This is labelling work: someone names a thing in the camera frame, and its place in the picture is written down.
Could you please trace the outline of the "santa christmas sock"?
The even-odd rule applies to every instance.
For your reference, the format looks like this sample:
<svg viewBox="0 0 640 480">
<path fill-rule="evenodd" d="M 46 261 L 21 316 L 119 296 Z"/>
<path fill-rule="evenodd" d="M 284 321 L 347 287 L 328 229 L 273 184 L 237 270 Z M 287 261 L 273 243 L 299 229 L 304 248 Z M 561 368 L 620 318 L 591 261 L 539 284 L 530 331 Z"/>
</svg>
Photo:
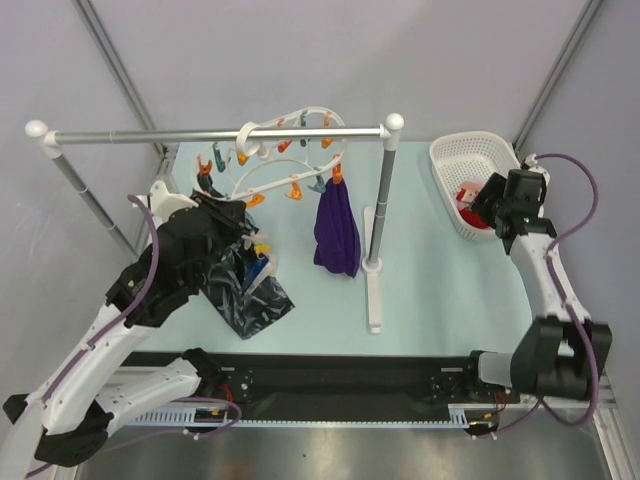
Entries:
<svg viewBox="0 0 640 480">
<path fill-rule="evenodd" d="M 456 194 L 456 206 L 460 217 L 469 225 L 478 229 L 487 229 L 488 225 L 478 214 L 470 210 L 470 206 L 481 191 L 482 185 L 476 182 L 465 181 L 460 185 Z"/>
</svg>

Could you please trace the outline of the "white round clip hanger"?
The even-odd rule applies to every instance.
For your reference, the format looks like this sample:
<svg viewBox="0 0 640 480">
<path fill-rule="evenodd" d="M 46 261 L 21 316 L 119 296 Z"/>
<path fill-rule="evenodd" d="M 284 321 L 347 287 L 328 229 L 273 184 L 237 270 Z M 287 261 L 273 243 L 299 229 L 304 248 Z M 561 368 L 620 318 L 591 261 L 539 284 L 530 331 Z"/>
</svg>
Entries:
<svg viewBox="0 0 640 480">
<path fill-rule="evenodd" d="M 325 164 L 313 160 L 310 138 L 277 139 L 257 146 L 239 148 L 234 140 L 225 147 L 219 141 L 207 142 L 191 161 L 192 198 L 203 196 L 222 202 L 241 201 L 248 208 L 264 202 L 269 190 L 288 186 L 284 194 L 291 200 L 303 198 L 301 183 L 309 180 L 307 186 L 314 193 L 323 194 L 328 184 L 338 184 L 343 180 L 341 160 L 347 150 L 347 142 L 332 153 Z M 289 171 L 283 178 L 251 186 L 247 181 L 258 171 L 278 164 L 293 164 L 297 172 Z"/>
</svg>

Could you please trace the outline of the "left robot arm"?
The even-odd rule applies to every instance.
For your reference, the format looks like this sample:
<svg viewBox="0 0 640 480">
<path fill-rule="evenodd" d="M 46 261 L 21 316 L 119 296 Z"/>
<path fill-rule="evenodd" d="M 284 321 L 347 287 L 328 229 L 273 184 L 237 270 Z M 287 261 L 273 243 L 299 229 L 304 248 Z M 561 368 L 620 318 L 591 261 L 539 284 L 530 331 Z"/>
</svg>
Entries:
<svg viewBox="0 0 640 480">
<path fill-rule="evenodd" d="M 200 348 L 185 351 L 143 380 L 106 386 L 142 341 L 204 289 L 211 268 L 245 231 L 206 198 L 166 213 L 138 197 L 129 199 L 145 216 L 151 244 L 122 271 L 93 324 L 56 372 L 38 390 L 5 402 L 12 429 L 1 451 L 4 479 L 31 477 L 35 460 L 44 468 L 77 466 L 130 420 L 175 400 L 236 407 L 225 374 Z"/>
</svg>

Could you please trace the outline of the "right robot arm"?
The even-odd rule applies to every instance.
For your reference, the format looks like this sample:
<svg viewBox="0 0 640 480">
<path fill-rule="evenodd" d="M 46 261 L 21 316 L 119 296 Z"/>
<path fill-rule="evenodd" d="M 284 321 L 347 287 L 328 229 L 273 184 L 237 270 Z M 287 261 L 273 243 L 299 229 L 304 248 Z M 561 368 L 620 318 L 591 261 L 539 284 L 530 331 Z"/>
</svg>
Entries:
<svg viewBox="0 0 640 480">
<path fill-rule="evenodd" d="M 470 210 L 502 242 L 525 287 L 532 323 L 511 354 L 476 352 L 477 367 L 461 376 L 463 393 L 484 401 L 497 385 L 537 398 L 586 401 L 597 391 L 612 343 L 605 323 L 577 299 L 559 256 L 558 235 L 541 216 L 544 176 L 512 169 L 492 174 Z"/>
</svg>

